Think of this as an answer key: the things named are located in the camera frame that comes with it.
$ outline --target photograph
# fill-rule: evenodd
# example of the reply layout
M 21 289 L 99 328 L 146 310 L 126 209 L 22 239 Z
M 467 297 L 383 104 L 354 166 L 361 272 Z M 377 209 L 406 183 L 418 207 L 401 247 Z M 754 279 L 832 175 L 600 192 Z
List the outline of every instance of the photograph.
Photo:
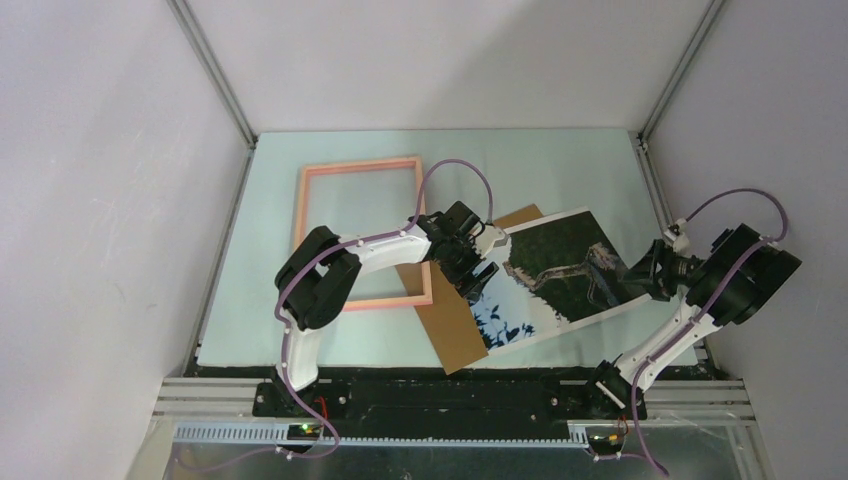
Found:
M 506 229 L 487 260 L 499 270 L 471 312 L 490 353 L 521 348 L 610 318 L 650 299 L 587 208 Z

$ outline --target wooden frame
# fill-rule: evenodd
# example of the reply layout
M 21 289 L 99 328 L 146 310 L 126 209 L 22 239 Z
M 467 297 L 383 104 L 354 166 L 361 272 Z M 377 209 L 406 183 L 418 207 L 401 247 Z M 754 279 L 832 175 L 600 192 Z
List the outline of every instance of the wooden frame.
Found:
M 294 225 L 294 248 L 297 248 L 300 243 L 306 238 L 306 215 L 309 210 L 309 189 L 310 182 L 313 177 L 319 175 L 342 175 L 345 173 L 370 172 L 375 170 L 390 170 L 409 168 L 415 173 L 415 192 L 413 195 L 418 195 L 418 190 L 421 188 L 421 182 L 424 179 L 423 169 L 421 167 L 421 157 L 396 157 L 386 158 L 381 160 L 365 160 L 357 162 L 341 162 L 329 163 L 323 165 L 307 165 L 300 171 L 300 184 L 298 186 L 296 216 Z M 420 213 L 425 213 L 424 201 L 421 202 Z M 420 275 L 418 274 L 418 266 L 420 265 Z M 421 295 L 409 295 L 406 297 L 388 297 L 375 298 L 368 300 L 350 300 L 345 303 L 342 311 L 350 312 L 357 310 L 370 310 L 376 308 L 394 308 L 394 307 L 416 307 L 421 305 L 431 305 L 433 303 L 433 287 L 430 277 L 430 263 L 413 265 L 398 265 L 398 274 L 403 280 L 403 284 L 407 288 L 407 292 L 420 286 Z

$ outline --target cardboard sheet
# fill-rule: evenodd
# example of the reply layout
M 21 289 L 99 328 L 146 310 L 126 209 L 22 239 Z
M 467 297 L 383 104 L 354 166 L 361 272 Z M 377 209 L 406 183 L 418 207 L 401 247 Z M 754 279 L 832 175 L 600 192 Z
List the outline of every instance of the cardboard sheet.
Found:
M 500 228 L 509 228 L 537 218 L 542 212 L 530 205 L 494 221 Z M 403 265 L 398 268 L 400 278 L 407 289 L 415 288 L 414 269 Z M 431 269 L 433 276 L 433 304 L 415 307 L 421 325 L 436 350 L 445 373 L 453 373 L 488 356 L 486 346 L 477 324 L 471 315 L 468 302 L 456 293 L 438 267 Z

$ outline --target white wall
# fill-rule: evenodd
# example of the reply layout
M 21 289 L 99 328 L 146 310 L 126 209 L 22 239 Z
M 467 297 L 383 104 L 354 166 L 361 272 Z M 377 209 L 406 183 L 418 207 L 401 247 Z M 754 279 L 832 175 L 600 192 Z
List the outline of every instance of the white wall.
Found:
M 0 6 L 0 477 L 123 478 L 246 149 L 167 4 Z
M 638 129 L 708 1 L 191 3 L 269 131 Z
M 757 186 L 788 210 L 804 264 L 760 313 L 711 339 L 744 377 L 779 479 L 845 478 L 848 421 L 848 2 L 729 2 L 651 143 L 676 215 Z M 692 225 L 776 232 L 753 197 Z

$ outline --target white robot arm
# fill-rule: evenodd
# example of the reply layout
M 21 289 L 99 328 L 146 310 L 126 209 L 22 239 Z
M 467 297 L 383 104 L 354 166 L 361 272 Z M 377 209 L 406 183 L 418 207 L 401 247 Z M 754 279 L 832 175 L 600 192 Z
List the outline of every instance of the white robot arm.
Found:
M 359 276 L 404 263 L 433 261 L 460 295 L 475 300 L 498 270 L 494 263 L 475 273 L 477 267 L 494 247 L 505 245 L 507 238 L 500 228 L 482 223 L 462 202 L 456 202 L 445 213 L 422 215 L 408 230 L 398 230 L 395 235 L 370 241 L 340 238 L 327 227 L 316 228 L 304 239 L 274 282 L 282 292 L 301 270 L 308 270 L 283 304 L 293 322 L 286 328 L 288 344 L 284 343 L 285 352 L 277 364 L 281 378 L 286 378 L 283 376 L 285 370 L 295 391 L 318 378 L 322 329 L 341 312 Z M 326 273 L 321 275 L 314 268 L 308 268 L 321 252 L 345 243 L 351 246 L 321 262 L 327 267 Z
M 689 245 L 684 225 L 672 225 L 622 278 L 642 285 L 655 300 L 668 301 L 684 290 L 685 296 L 674 315 L 644 342 L 595 369 L 587 386 L 600 393 L 593 396 L 594 403 L 612 402 L 608 411 L 626 411 L 634 397 L 641 403 L 672 360 L 729 323 L 747 320 L 801 265 L 745 224 L 725 230 L 706 260 L 683 256 Z

